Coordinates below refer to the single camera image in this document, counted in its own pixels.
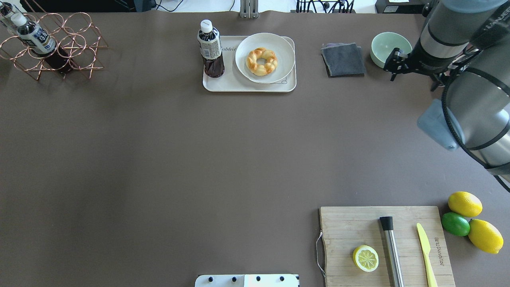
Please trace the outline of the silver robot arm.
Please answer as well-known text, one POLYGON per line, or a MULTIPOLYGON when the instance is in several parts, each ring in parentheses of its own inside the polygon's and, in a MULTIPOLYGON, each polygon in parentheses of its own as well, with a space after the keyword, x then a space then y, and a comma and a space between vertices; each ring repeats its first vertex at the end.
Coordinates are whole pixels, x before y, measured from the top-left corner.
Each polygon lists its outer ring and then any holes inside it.
POLYGON ((434 0, 413 50, 397 45, 384 70, 419 73, 444 87, 418 119, 445 149, 461 148, 509 189, 508 0, 434 0))

